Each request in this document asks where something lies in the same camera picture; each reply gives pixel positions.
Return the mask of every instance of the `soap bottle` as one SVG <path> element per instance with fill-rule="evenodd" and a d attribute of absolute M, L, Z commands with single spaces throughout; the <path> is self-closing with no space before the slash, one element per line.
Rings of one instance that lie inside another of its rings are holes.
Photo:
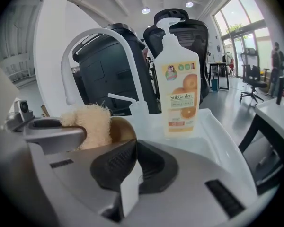
<path fill-rule="evenodd" d="M 182 47 L 169 27 L 179 18 L 161 19 L 156 26 L 165 31 L 163 51 L 154 61 L 164 134 L 166 137 L 189 137 L 196 124 L 200 101 L 200 63 L 197 53 Z"/>

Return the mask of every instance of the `small camera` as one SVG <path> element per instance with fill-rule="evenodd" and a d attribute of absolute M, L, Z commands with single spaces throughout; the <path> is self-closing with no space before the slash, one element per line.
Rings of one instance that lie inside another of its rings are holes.
<path fill-rule="evenodd" d="M 29 110 L 26 100 L 15 101 L 14 108 L 15 112 L 19 112 L 21 114 L 23 122 L 32 119 L 32 117 L 34 116 L 33 111 Z"/>

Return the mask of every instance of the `tree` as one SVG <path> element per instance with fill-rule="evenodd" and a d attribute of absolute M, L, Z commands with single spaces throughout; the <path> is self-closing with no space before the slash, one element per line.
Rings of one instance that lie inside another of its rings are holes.
<path fill-rule="evenodd" d="M 230 33 L 232 31 L 234 31 L 234 30 L 236 30 L 238 28 L 242 28 L 242 27 L 243 27 L 243 25 L 241 23 L 235 24 L 235 25 L 229 25 L 230 31 L 228 31 L 228 29 L 226 29 L 226 33 Z"/>
<path fill-rule="evenodd" d="M 230 30 L 230 31 L 228 31 L 228 29 L 226 29 L 226 33 L 230 33 L 230 32 L 232 32 L 232 31 L 235 31 L 236 29 L 239 29 L 239 28 L 242 28 L 242 27 L 243 27 L 242 23 L 234 24 L 234 25 L 229 25 L 229 30 Z"/>

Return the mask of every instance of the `white arch handle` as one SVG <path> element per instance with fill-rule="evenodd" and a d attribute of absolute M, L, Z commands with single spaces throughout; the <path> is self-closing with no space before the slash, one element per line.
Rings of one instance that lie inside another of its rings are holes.
<path fill-rule="evenodd" d="M 92 35 L 92 34 L 110 35 L 113 38 L 115 38 L 117 41 L 120 42 L 120 44 L 123 46 L 123 48 L 125 50 L 125 53 L 126 53 L 126 56 L 127 56 L 127 59 L 128 59 L 129 67 L 130 67 L 131 72 L 132 72 L 133 82 L 134 82 L 134 85 L 136 87 L 136 91 L 137 91 L 139 101 L 144 102 L 144 96 L 143 96 L 143 92 L 142 92 L 142 88 L 141 88 L 141 83 L 140 83 L 136 63 L 134 61 L 133 52 L 132 52 L 128 42 L 120 34 L 118 34 L 117 32 L 115 32 L 111 29 L 93 28 L 93 29 L 86 30 L 86 31 L 82 32 L 81 34 L 77 35 L 69 43 L 69 45 L 66 47 L 66 49 L 63 53 L 62 61 L 61 61 L 61 75 L 62 75 L 62 82 L 63 82 L 63 86 L 64 86 L 64 90 L 65 90 L 66 103 L 68 105 L 72 105 L 72 104 L 76 103 L 76 100 L 75 100 L 74 95 L 72 93 L 73 89 L 71 88 L 71 84 L 67 82 L 68 80 L 74 80 L 73 77 L 70 77 L 71 66 L 70 66 L 70 62 L 68 60 L 68 55 L 71 52 L 71 49 L 73 48 L 73 46 L 79 40 L 83 39 L 86 36 Z"/>

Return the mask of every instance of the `ceiling light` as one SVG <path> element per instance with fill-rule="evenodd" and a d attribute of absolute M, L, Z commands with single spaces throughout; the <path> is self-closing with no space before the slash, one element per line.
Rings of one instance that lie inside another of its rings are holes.
<path fill-rule="evenodd" d="M 193 5 L 194 5 L 193 2 L 187 2 L 187 3 L 185 4 L 185 6 L 186 6 L 187 8 L 191 8 Z"/>
<path fill-rule="evenodd" d="M 149 8 L 143 8 L 142 13 L 143 14 L 148 14 L 151 10 Z"/>

